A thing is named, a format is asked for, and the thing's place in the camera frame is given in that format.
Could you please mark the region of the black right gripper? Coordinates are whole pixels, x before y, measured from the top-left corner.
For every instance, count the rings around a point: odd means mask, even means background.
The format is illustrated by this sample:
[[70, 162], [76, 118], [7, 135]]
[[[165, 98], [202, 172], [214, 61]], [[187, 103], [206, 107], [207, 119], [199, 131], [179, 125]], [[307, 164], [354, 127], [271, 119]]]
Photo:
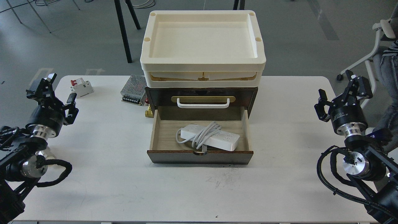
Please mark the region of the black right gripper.
[[[320, 88], [318, 90], [320, 97], [314, 105], [318, 119], [323, 122], [331, 119], [333, 130], [338, 135], [345, 135], [345, 132], [352, 127], [360, 133], [368, 128], [362, 108], [368, 99], [373, 97], [368, 78], [356, 76], [350, 70], [345, 70], [345, 74], [349, 82], [344, 92], [337, 97], [338, 102], [328, 101], [326, 92]], [[325, 106], [329, 106], [328, 113], [325, 111]]]

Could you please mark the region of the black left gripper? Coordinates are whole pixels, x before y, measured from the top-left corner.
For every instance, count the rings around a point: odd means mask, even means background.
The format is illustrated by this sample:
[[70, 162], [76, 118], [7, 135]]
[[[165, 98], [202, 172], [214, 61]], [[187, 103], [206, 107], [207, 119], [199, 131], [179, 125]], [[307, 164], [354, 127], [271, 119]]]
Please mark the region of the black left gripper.
[[58, 99], [55, 97], [52, 84], [56, 76], [56, 73], [52, 73], [45, 78], [36, 79], [30, 89], [26, 90], [26, 97], [37, 101], [38, 106], [31, 114], [25, 128], [32, 133], [37, 126], [47, 127], [52, 131], [49, 138], [57, 137], [62, 125], [73, 124], [79, 112], [75, 102], [76, 93], [69, 95], [65, 105], [55, 106]]

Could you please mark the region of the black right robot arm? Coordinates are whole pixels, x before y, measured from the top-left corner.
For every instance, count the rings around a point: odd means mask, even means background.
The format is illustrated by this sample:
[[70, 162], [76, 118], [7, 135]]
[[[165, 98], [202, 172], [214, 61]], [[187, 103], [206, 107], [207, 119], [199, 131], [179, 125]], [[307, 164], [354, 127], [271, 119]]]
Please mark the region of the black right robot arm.
[[[328, 101], [326, 92], [320, 89], [314, 106], [319, 120], [331, 121], [334, 132], [345, 138], [344, 147], [331, 146], [321, 154], [317, 175], [333, 194], [363, 204], [367, 213], [379, 223], [396, 224], [398, 168], [383, 149], [392, 139], [391, 132], [384, 128], [362, 134], [367, 122], [360, 101], [373, 97], [371, 85], [367, 78], [355, 76], [350, 70], [345, 73], [350, 81], [344, 92]], [[342, 184], [357, 188], [364, 198], [343, 192], [326, 180], [322, 162], [328, 155], [333, 176]]]

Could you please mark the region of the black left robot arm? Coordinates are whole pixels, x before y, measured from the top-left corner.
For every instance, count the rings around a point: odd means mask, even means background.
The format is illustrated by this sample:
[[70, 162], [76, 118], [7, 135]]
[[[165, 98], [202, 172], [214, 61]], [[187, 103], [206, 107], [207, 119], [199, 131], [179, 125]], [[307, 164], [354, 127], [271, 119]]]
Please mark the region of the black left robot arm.
[[45, 159], [38, 152], [48, 146], [47, 140], [55, 138], [63, 125], [73, 124], [77, 115], [76, 93], [71, 93], [67, 103], [54, 93], [56, 74], [35, 80], [26, 97], [38, 102], [37, 108], [25, 128], [1, 127], [1, 183], [0, 219], [2, 224], [14, 220], [24, 212], [24, 199], [34, 187], [54, 186], [72, 171], [72, 165], [61, 159]]

